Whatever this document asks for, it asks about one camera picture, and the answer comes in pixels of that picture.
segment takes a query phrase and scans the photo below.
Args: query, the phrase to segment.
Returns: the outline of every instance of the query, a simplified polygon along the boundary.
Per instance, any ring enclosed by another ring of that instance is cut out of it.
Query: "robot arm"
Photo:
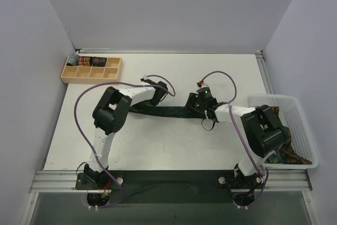
[[[194,102],[189,106],[200,113],[204,112],[205,117],[214,122],[233,123],[231,107],[235,123],[244,129],[244,146],[247,149],[250,147],[251,158],[247,155],[234,169],[244,177],[257,173],[251,159],[260,167],[289,138],[280,119],[267,105],[255,108],[218,103],[208,86],[201,87],[193,96]]]
[[[158,87],[145,87],[145,85],[160,85],[167,88],[163,82],[155,83],[149,79],[141,79],[140,85],[144,87],[132,87],[117,90],[108,87],[97,104],[94,112],[95,140],[93,147],[97,154],[91,156],[84,167],[85,175],[97,182],[103,171],[97,163],[96,156],[104,168],[108,167],[108,155],[115,134],[123,127],[129,108],[138,103],[157,105],[166,94]]]

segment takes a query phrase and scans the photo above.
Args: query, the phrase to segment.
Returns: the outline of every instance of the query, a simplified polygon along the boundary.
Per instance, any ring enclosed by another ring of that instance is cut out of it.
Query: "white screw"
[[[226,182],[226,179],[225,177],[220,177],[218,181],[219,181],[219,184],[224,184]]]
[[[123,179],[121,177],[118,177],[117,179],[118,184],[123,184]]]
[[[261,178],[256,178],[256,181],[258,184],[260,184],[262,182],[262,179]]]

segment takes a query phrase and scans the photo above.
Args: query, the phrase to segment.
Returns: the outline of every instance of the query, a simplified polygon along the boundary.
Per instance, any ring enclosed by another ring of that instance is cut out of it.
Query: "black cable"
[[[202,119],[202,121],[201,121],[201,126],[203,127],[203,129],[206,130],[206,131],[211,131],[211,130],[213,130],[213,128],[214,128],[214,126],[215,126],[215,122],[213,121],[213,125],[212,125],[212,128],[211,128],[211,129],[206,129],[206,128],[204,127],[204,125],[202,124],[202,123],[204,122],[204,120],[206,120],[206,119]]]
[[[87,164],[87,162],[83,162],[83,163],[81,163],[81,164],[77,167],[77,169],[76,169],[76,176],[78,176],[77,172],[78,172],[79,168],[80,168],[82,165],[84,165],[84,164]]]

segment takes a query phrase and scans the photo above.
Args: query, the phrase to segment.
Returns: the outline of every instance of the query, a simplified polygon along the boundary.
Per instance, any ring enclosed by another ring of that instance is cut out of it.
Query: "gray floor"
[[[40,193],[38,224],[311,224],[301,192],[265,192],[249,210],[226,204],[120,204],[88,211],[85,194]]]

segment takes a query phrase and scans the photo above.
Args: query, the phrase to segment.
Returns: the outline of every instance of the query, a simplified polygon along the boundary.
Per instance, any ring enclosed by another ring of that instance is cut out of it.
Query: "white wall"
[[[335,224],[337,0],[293,0],[265,50],[276,93],[300,99],[319,150],[310,171],[322,224]]]
[[[291,0],[50,0],[76,48],[254,53]]]
[[[48,0],[0,0],[0,224],[17,224],[65,93],[72,45]]]

